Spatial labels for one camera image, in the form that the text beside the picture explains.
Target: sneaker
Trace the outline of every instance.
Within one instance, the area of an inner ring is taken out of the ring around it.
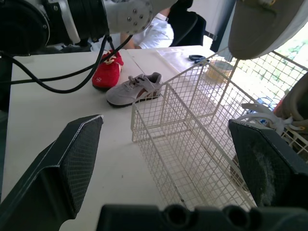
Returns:
[[[102,58],[105,58],[111,52],[108,51]],[[100,64],[92,78],[93,87],[99,90],[107,90],[114,87],[119,81],[123,65],[124,63],[119,52]]]
[[[229,50],[235,58],[265,55],[292,38],[308,21],[308,0],[239,0]]]
[[[140,101],[158,98],[161,93],[159,86],[163,83],[161,74],[154,72],[150,76],[139,75],[135,78],[129,76],[129,81],[111,88],[106,93],[107,102],[114,107],[130,106],[138,98]]]
[[[308,73],[294,85],[283,102],[275,108],[274,114],[283,119],[292,117],[292,125],[298,127],[297,132],[308,141]],[[293,149],[298,153],[302,148],[295,144]],[[299,156],[308,161],[307,150],[302,150]]]

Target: shoe lace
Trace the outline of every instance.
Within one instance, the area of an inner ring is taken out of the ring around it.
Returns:
[[[140,81],[145,81],[143,76],[137,76],[135,78],[133,76],[129,76],[128,79],[129,81],[124,84],[128,90],[134,89],[136,85],[140,85]]]
[[[116,59],[116,56],[113,55],[113,56],[111,56],[108,60],[104,61],[104,63],[106,63],[107,65],[110,65],[110,64],[112,64],[112,63],[115,61],[115,59]]]
[[[288,119],[279,118],[268,107],[260,103],[243,103],[242,108],[255,111],[256,113],[243,115],[236,119],[238,121],[244,119],[246,119],[247,122],[262,120],[262,119],[267,120],[269,122],[269,127],[274,129],[280,136],[283,134],[285,127],[289,127],[294,131],[302,130],[302,128],[292,125],[293,123],[292,116]]]

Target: shoe sole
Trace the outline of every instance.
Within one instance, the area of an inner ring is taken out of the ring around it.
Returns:
[[[155,99],[157,99],[158,97],[159,97],[159,96],[155,96],[155,97],[151,97],[151,98],[140,99],[140,100],[136,101],[136,103],[144,102],[144,101],[148,101],[148,100],[155,100]],[[133,103],[129,103],[129,104],[125,104],[125,105],[115,105],[115,104],[110,103],[108,100],[107,100],[107,102],[109,103],[110,106],[115,107],[115,108],[122,108],[122,107],[128,107],[128,106],[133,105]]]
[[[99,91],[102,91],[102,92],[106,92],[106,91],[108,91],[109,89],[111,89],[111,88],[99,88],[99,87],[96,87],[96,86],[94,86],[94,85],[92,85],[96,90],[99,90]]]

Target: gray sneaker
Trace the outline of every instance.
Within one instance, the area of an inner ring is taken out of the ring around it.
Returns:
[[[308,21],[308,0],[238,0],[229,49],[238,59],[265,55],[292,38]]]
[[[274,110],[274,114],[283,119],[292,116],[294,120],[292,125],[301,128],[297,132],[308,141],[308,73],[295,84],[282,104]],[[298,153],[302,148],[295,144],[293,149]],[[308,161],[307,151],[302,151],[299,156]]]
[[[129,76],[129,81],[115,86],[107,91],[107,102],[113,107],[132,105],[138,98],[140,101],[155,99],[160,95],[160,85],[163,79],[160,73],[154,72],[150,76]]]

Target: wall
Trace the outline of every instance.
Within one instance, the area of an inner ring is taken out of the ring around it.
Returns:
[[[233,5],[234,2],[230,0],[194,0],[189,11],[201,15],[206,20],[206,30],[217,35],[226,12]]]

